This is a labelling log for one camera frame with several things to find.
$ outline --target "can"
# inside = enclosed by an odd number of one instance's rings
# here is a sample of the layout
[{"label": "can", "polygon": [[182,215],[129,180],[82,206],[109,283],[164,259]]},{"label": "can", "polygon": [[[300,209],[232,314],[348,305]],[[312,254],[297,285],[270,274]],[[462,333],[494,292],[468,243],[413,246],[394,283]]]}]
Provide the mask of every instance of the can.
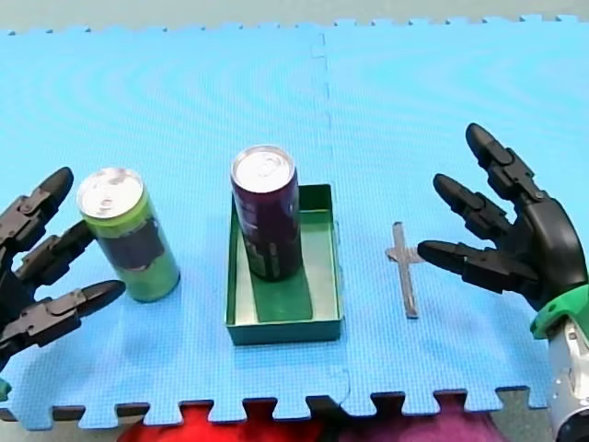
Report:
[{"label": "can", "polygon": [[80,184],[77,204],[133,299],[157,301],[172,291],[179,267],[136,172],[105,168],[93,173]]},{"label": "can", "polygon": [[248,267],[266,281],[281,281],[303,264],[297,170],[274,145],[255,145],[231,168],[233,197]]}]

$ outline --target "green box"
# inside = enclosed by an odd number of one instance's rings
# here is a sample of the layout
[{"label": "green box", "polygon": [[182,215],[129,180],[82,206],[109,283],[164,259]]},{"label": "green box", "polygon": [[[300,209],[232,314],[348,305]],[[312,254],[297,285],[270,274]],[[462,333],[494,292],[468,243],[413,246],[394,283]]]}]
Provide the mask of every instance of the green box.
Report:
[{"label": "green box", "polygon": [[340,266],[331,187],[300,186],[303,268],[266,282],[251,274],[232,200],[225,324],[235,345],[340,338]]}]

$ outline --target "robotic hand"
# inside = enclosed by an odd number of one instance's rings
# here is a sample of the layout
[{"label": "robotic hand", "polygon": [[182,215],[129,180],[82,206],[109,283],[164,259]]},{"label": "robotic hand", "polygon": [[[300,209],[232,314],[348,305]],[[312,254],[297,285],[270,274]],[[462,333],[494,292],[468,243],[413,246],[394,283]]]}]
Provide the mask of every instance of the robotic hand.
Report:
[{"label": "robotic hand", "polygon": [[[105,281],[56,299],[35,301],[35,290],[64,276],[70,262],[94,239],[84,221],[61,237],[45,239],[12,271],[15,255],[30,250],[43,237],[45,225],[57,213],[73,181],[69,168],[59,169],[0,215],[0,371],[18,352],[33,344],[46,345],[77,329],[80,318],[106,307],[125,290],[120,281]],[[0,379],[0,401],[6,400],[9,391]]]},{"label": "robotic hand", "polygon": [[538,311],[531,325],[537,339],[549,340],[554,383],[549,395],[553,434],[559,442],[589,440],[589,290],[581,242],[560,203],[540,190],[534,173],[509,147],[472,123],[466,138],[488,183],[517,215],[482,193],[437,174],[433,186],[466,228],[493,248],[424,241],[419,255],[462,280],[496,293],[522,294]]}]

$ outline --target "interlocking foam tile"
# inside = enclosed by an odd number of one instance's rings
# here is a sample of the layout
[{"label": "interlocking foam tile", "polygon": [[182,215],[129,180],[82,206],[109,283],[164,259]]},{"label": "interlocking foam tile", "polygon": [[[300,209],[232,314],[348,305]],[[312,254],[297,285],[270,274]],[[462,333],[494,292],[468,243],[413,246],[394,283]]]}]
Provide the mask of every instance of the interlocking foam tile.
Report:
[{"label": "interlocking foam tile", "polygon": [[[470,121],[515,146],[587,238],[587,25],[449,21],[0,37],[0,206],[63,164],[75,186],[99,167],[137,169],[182,268],[167,299],[122,297],[11,360],[12,414],[43,429],[52,407],[81,406],[80,425],[100,428],[117,424],[116,405],[148,403],[145,421],[164,425],[180,421],[181,402],[213,401],[210,418],[233,421],[243,400],[275,398],[274,416],[292,419],[309,416],[306,397],[330,396],[368,415],[372,394],[395,392],[405,413],[434,413],[438,390],[466,390],[468,409],[492,410],[495,389],[522,386],[544,406],[546,347],[532,341],[521,297],[415,264],[421,317],[408,321],[385,249],[397,220],[409,246],[481,245],[431,185],[442,171],[485,189],[464,142]],[[288,147],[302,183],[334,184],[346,315],[336,343],[235,348],[225,330],[228,168],[266,142]],[[72,196],[49,231],[77,219]],[[40,297],[111,277],[93,245]]]},{"label": "interlocking foam tile", "polygon": [[348,413],[373,413],[371,394],[396,391],[406,395],[404,413],[436,412],[438,390],[467,391],[466,408],[477,411],[501,408],[498,388],[529,387],[530,405],[545,405],[546,344],[532,340],[534,312],[522,297],[413,264],[420,318],[406,320],[398,269],[385,256],[395,221],[404,223],[408,246],[424,239],[490,246],[467,232],[432,186],[443,172],[495,196],[466,144],[470,122],[516,149],[589,244],[589,25],[568,17],[486,21],[343,22],[325,31]]},{"label": "interlocking foam tile", "polygon": [[[136,169],[182,271],[165,300],[122,297],[13,358],[2,373],[14,393],[6,406],[24,426],[50,427],[51,407],[86,407],[80,425],[99,428],[130,402],[148,403],[146,422],[165,425],[180,422],[183,401],[213,401],[212,419],[234,421],[247,398],[276,398],[276,418],[308,417],[309,396],[343,400],[341,343],[234,348],[224,325],[234,155],[284,145],[302,183],[330,181],[318,44],[313,26],[0,37],[0,206],[62,165],[75,189],[101,167]],[[78,219],[73,191],[48,231]],[[113,277],[93,245],[39,297]]]}]

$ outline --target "purple can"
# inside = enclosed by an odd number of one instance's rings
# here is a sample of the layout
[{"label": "purple can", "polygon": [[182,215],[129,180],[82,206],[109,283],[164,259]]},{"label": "purple can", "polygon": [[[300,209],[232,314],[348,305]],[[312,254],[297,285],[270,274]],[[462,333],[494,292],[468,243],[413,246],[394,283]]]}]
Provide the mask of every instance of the purple can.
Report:
[{"label": "purple can", "polygon": [[298,179],[293,159],[273,145],[237,155],[231,184],[249,270],[280,281],[303,264]]}]

